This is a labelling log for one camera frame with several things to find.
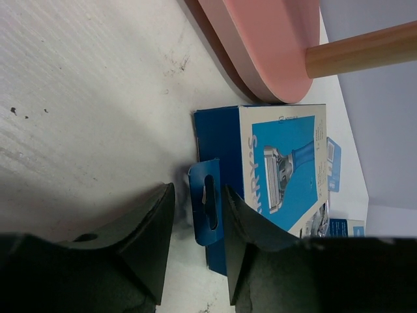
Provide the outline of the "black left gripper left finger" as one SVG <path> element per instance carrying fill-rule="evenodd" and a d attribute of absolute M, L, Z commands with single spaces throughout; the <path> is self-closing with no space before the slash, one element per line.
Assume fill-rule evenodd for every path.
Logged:
<path fill-rule="evenodd" d="M 1 234 L 2 312 L 154 312 L 175 215 L 163 184 L 129 212 L 73 241 Z"/>

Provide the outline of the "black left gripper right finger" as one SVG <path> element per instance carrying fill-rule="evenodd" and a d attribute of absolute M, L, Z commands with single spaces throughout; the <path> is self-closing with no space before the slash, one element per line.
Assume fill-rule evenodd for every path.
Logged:
<path fill-rule="evenodd" d="M 298 238 L 222 190 L 225 262 L 237 312 L 415 312 L 416 240 Z"/>

